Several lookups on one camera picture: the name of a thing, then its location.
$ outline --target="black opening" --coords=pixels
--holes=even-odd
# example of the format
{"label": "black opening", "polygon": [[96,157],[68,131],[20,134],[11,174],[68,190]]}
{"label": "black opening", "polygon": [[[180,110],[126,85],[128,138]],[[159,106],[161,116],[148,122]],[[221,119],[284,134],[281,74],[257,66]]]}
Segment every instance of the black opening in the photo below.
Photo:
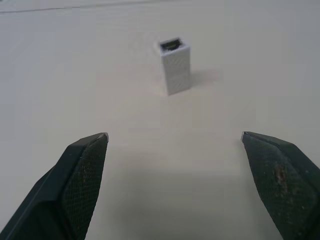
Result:
{"label": "black opening", "polygon": [[173,51],[178,49],[183,43],[180,41],[180,39],[172,40],[166,43],[161,44],[161,48],[163,51]]}

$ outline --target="white cube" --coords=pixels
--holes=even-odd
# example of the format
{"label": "white cube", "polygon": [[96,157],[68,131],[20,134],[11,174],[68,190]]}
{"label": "white cube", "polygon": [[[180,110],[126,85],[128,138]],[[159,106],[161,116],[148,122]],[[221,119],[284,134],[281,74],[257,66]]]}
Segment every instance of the white cube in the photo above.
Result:
{"label": "white cube", "polygon": [[180,38],[157,44],[159,53],[157,82],[166,95],[172,95],[191,87],[190,46]]}

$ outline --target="white table surface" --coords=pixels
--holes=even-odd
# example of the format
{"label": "white table surface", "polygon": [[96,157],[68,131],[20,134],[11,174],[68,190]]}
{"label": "white table surface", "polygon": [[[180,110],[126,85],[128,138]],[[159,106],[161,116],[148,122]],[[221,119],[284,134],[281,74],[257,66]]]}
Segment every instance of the white table surface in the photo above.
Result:
{"label": "white table surface", "polygon": [[[0,14],[0,229],[79,138],[108,132],[88,240],[280,240],[242,131],[320,166],[320,5],[186,0]],[[191,45],[155,95],[152,45]]]}

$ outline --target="white plastic block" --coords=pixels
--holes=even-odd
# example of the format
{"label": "white plastic block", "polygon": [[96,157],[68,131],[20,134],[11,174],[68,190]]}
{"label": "white plastic block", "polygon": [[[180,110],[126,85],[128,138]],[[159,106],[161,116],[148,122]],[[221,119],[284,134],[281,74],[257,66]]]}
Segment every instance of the white plastic block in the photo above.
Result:
{"label": "white plastic block", "polygon": [[166,95],[172,95],[191,87],[190,46],[180,38],[159,42],[158,84]]}

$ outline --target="small white block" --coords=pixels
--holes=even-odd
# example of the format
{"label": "small white block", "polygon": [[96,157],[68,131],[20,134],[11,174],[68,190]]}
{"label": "small white block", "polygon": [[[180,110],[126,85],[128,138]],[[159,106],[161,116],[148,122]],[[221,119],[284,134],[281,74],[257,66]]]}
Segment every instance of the small white block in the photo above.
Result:
{"label": "small white block", "polygon": [[190,46],[180,38],[159,42],[158,84],[167,94],[172,95],[191,87]]}

